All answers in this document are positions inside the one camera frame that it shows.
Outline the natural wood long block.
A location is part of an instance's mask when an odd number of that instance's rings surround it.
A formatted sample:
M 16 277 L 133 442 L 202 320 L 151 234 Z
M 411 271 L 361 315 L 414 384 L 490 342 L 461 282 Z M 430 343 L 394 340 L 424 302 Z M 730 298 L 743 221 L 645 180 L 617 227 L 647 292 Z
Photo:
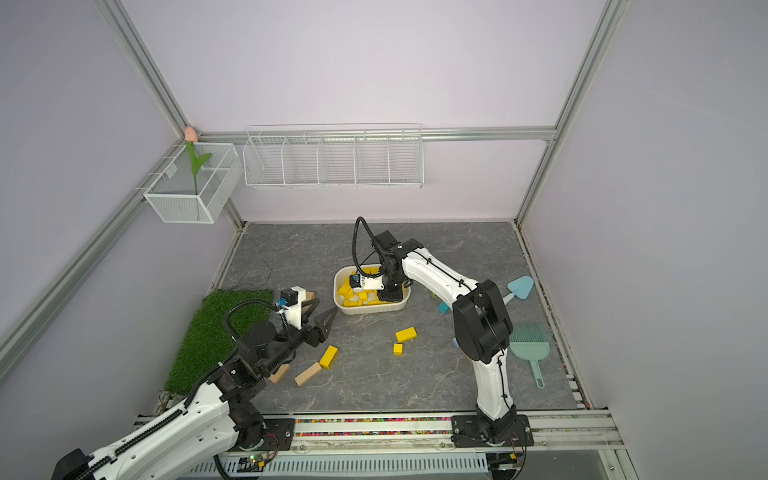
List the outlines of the natural wood long block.
M 298 374 L 294 381 L 297 386 L 301 387 L 305 385 L 307 382 L 309 382 L 311 379 L 313 379 L 315 376 L 317 376 L 319 373 L 323 371 L 323 367 L 318 363 L 315 362 L 312 365 L 310 365 L 307 369 L 302 371 L 300 374 Z

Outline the natural wood block lower left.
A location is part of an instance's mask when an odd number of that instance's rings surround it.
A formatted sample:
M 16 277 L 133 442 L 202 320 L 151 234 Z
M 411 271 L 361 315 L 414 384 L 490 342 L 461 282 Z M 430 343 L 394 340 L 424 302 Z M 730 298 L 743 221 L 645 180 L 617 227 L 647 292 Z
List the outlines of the natural wood block lower left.
M 278 384 L 290 370 L 290 367 L 290 364 L 283 364 L 279 366 L 278 369 L 269 377 L 269 381 L 273 384 Z

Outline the yellow rectangular block left pile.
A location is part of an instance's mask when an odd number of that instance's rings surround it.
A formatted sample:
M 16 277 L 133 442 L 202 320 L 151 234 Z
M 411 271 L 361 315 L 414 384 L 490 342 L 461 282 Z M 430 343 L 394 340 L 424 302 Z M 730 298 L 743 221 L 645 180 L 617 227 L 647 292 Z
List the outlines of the yellow rectangular block left pile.
M 330 370 L 338 356 L 339 350 L 333 345 L 329 345 L 319 361 L 319 365 L 325 369 Z

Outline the green artificial grass mat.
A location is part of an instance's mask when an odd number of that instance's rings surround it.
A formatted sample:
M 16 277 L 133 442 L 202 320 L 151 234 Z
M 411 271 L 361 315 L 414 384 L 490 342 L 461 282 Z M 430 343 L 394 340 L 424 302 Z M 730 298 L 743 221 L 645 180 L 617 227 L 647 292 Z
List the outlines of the green artificial grass mat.
M 204 373 L 233 351 L 235 345 L 222 323 L 222 318 L 239 303 L 255 298 L 269 304 L 274 303 L 274 293 L 271 290 L 215 290 L 203 300 L 170 370 L 164 385 L 166 392 L 187 395 Z

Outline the white mesh wall basket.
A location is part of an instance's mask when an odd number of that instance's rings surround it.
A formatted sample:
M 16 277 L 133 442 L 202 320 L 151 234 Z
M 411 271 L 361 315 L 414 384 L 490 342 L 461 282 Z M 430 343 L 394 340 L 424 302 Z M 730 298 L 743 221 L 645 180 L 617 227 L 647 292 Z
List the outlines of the white mesh wall basket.
M 233 144 L 196 143 L 195 150 L 199 155 L 212 154 L 198 173 L 198 195 L 185 144 L 144 192 L 145 200 L 167 224 L 214 224 L 243 175 L 243 161 Z

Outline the artificial pink tulip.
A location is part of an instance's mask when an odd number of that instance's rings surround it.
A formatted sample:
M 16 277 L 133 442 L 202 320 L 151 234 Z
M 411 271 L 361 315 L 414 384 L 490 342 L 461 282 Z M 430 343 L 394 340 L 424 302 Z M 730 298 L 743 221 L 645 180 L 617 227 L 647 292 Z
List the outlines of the artificial pink tulip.
M 212 154 L 205 153 L 203 155 L 199 155 L 197 153 L 197 151 L 195 150 L 195 144 L 199 141 L 199 136 L 197 131 L 193 127 L 187 126 L 185 128 L 184 140 L 185 140 L 185 149 L 187 151 L 187 155 L 190 160 L 190 171 L 193 178 L 194 193 L 198 195 L 199 194 L 199 187 L 198 187 L 198 181 L 197 181 L 198 173 L 200 169 L 211 158 Z

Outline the white plastic bin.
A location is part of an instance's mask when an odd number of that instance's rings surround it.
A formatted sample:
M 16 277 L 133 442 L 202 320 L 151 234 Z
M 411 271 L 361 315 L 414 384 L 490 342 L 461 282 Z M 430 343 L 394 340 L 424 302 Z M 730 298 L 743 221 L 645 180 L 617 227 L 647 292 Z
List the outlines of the white plastic bin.
M 365 290 L 360 296 L 351 286 L 349 277 L 356 273 L 354 266 L 343 267 L 335 274 L 333 281 L 333 300 L 335 305 L 346 315 L 366 315 L 373 313 L 402 310 L 407 304 L 411 289 L 404 287 L 403 299 L 399 302 L 383 302 L 378 298 L 378 291 Z

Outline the teal toy shovel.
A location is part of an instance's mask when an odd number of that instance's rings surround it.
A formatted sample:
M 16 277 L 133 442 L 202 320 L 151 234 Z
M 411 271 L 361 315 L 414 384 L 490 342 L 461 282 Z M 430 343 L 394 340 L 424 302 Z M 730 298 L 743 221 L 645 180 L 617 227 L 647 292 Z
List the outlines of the teal toy shovel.
M 533 290 L 534 285 L 534 279 L 530 276 L 522 276 L 510 281 L 507 284 L 508 293 L 503 297 L 504 304 L 508 304 L 513 299 L 527 299 Z

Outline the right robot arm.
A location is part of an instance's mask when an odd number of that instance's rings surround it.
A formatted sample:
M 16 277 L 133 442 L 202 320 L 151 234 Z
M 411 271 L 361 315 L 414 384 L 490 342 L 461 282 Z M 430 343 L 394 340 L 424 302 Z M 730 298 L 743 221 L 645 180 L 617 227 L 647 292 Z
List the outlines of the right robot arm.
M 528 420 L 517 412 L 510 392 L 507 359 L 513 324 L 498 286 L 458 273 L 414 239 L 399 242 L 385 231 L 371 244 L 380 260 L 386 299 L 398 297 L 404 286 L 416 282 L 452 311 L 454 337 L 471 361 L 477 389 L 476 431 L 464 436 L 489 445 L 514 440 L 531 446 Z

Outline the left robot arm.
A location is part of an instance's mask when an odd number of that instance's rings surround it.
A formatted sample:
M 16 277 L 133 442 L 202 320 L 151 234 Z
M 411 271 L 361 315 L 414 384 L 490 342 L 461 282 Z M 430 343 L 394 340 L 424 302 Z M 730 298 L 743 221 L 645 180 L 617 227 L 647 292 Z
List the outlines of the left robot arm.
M 235 305 L 222 318 L 234 350 L 197 380 L 183 401 L 91 454 L 81 449 L 66 454 L 53 478 L 175 479 L 204 460 L 219 464 L 220 455 L 232 448 L 264 450 L 272 461 L 290 445 L 290 435 L 270 427 L 252 400 L 301 345 L 316 347 L 328 339 L 339 310 L 316 314 L 318 303 L 311 299 L 285 306 L 254 298 Z M 263 322 L 240 334 L 231 318 L 248 305 L 276 313 L 282 326 Z

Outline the teal toy rake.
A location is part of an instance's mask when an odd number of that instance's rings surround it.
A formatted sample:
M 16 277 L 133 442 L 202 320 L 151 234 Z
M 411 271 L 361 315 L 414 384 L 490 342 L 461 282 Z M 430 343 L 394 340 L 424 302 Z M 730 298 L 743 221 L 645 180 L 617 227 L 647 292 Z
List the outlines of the teal toy rake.
M 544 326 L 540 323 L 517 324 L 510 337 L 510 350 L 529 364 L 537 388 L 544 389 L 546 384 L 540 362 L 550 354 Z

